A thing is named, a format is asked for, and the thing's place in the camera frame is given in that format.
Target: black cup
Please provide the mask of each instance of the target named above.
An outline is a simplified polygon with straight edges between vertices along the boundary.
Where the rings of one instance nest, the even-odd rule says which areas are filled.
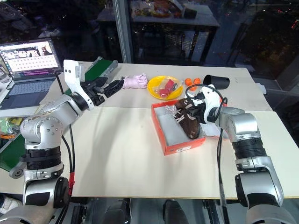
[[[223,89],[228,88],[229,78],[206,75],[206,77],[204,78],[203,84],[204,85],[213,84],[215,86],[215,89],[223,90]]]

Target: laptop screen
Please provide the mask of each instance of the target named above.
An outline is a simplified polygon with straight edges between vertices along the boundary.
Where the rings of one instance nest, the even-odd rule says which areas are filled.
[[[14,81],[54,77],[61,70],[50,39],[1,45],[0,55]]]

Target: laptop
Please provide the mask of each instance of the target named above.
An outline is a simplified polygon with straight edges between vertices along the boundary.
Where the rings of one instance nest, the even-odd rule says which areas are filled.
[[[39,105],[62,71],[51,39],[1,44],[0,56],[14,81],[0,110]]]

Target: pink cloth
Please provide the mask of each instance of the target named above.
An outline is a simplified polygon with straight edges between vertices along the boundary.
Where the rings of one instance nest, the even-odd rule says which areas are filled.
[[[136,75],[133,77],[126,77],[125,82],[123,84],[123,89],[138,89],[142,88],[145,89],[147,87],[148,80],[146,78],[146,75],[142,73],[141,75]]]

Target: shoebox lid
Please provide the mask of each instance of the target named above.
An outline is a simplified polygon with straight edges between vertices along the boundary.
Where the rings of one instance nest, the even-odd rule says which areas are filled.
[[[171,117],[172,114],[164,112],[163,108],[165,108],[165,106],[172,106],[176,102],[177,100],[171,100],[152,104],[151,106],[152,119],[164,155],[179,153],[198,147],[206,140],[203,134],[200,134],[195,140],[189,139],[180,125],[176,123],[176,120]]]

